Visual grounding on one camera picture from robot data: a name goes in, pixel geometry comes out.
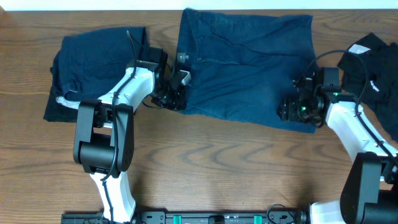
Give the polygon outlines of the blue denim shorts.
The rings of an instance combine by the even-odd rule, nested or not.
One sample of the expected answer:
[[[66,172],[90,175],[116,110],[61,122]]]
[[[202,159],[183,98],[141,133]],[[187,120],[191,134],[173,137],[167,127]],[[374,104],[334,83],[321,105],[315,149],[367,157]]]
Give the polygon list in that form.
[[[176,64],[190,72],[186,115],[203,115],[314,133],[311,124],[282,121],[277,109],[293,85],[315,69],[311,15],[258,16],[185,9]]]

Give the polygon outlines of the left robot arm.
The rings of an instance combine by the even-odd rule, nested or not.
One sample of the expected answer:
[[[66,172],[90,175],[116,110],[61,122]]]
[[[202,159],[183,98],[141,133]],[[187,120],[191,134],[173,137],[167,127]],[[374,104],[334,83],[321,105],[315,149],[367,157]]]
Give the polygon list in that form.
[[[83,100],[77,113],[74,161],[98,188],[104,205],[98,223],[132,223],[136,210],[127,171],[134,154],[134,113],[150,97],[160,109],[185,109],[187,70],[164,76],[167,53],[151,47],[144,60],[133,58],[115,86],[97,99]]]

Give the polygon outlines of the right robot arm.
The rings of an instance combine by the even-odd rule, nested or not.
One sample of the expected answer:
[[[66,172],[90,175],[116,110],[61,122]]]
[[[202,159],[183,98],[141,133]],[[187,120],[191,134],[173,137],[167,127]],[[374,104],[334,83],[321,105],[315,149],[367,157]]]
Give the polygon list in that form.
[[[295,223],[397,223],[397,149],[367,119],[358,98],[343,92],[337,68],[293,81],[297,96],[279,106],[282,121],[327,125],[353,162],[337,200],[316,202]]]

